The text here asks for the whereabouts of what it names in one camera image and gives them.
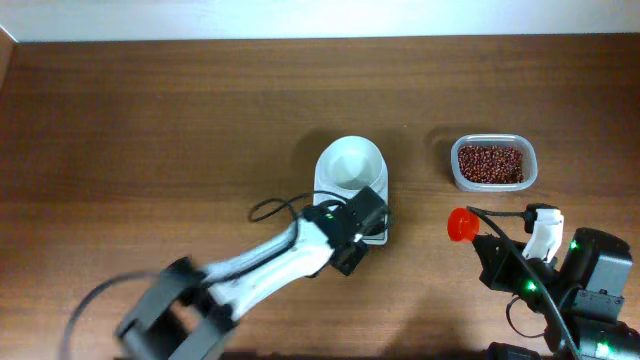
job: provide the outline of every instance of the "green light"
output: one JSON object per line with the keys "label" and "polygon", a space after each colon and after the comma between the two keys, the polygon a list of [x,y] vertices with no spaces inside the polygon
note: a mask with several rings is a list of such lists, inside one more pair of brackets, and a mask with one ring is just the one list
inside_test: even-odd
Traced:
{"label": "green light", "polygon": [[527,290],[529,290],[529,291],[536,291],[536,290],[538,290],[538,287],[536,286],[536,284],[535,284],[533,281],[531,281],[531,280],[527,281],[527,284],[526,284],[526,287],[525,287],[525,288],[526,288]]}
{"label": "green light", "polygon": [[607,358],[611,354],[611,348],[605,343],[598,343],[596,345],[596,357]]}

